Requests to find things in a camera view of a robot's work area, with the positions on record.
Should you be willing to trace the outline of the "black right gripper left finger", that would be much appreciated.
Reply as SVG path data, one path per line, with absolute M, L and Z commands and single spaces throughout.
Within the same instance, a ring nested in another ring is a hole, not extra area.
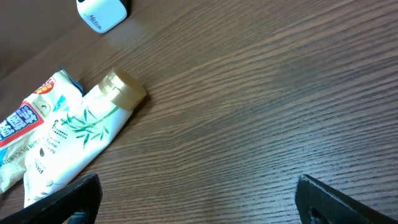
M 1 224 L 94 223 L 102 200 L 97 174 L 88 174 L 1 220 Z

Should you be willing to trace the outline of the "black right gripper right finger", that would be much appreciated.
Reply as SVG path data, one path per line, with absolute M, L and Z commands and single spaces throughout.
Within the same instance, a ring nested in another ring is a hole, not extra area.
M 295 204 L 300 221 L 307 224 L 397 224 L 397 220 L 360 203 L 307 174 L 298 178 Z

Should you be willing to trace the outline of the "white tube with gold cap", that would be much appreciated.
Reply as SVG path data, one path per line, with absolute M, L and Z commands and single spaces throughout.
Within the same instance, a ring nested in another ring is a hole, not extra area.
M 146 95 L 138 80 L 113 68 L 77 108 L 53 115 L 25 157 L 24 206 L 69 184 L 111 143 Z

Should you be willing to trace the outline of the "cream snack bag blue edges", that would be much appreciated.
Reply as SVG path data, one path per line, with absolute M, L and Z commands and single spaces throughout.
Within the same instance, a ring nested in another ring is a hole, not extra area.
M 83 97 L 83 87 L 64 70 L 54 73 L 1 121 L 1 193 L 23 178 L 25 156 L 37 143 L 35 132 L 59 111 L 69 111 Z

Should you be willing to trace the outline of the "white barcode scanner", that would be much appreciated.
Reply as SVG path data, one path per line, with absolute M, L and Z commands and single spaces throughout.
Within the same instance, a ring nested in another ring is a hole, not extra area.
M 131 12 L 131 0 L 76 0 L 80 17 L 99 34 L 124 21 Z

